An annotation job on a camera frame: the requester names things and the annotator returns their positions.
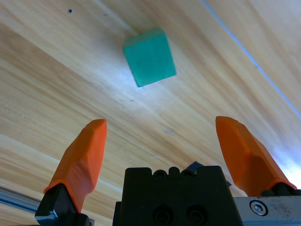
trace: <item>wood grain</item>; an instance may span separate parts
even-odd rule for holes
[[[10,0],[0,22],[1,186],[41,199],[81,129],[106,118],[103,167],[84,212],[108,226],[128,167],[198,161],[231,181],[217,115],[244,123],[296,184],[300,120],[198,0]],[[178,74],[137,88],[123,41],[157,26]]]

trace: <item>green block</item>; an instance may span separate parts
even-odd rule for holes
[[[138,87],[176,74],[167,36],[159,28],[126,40],[123,51]]]

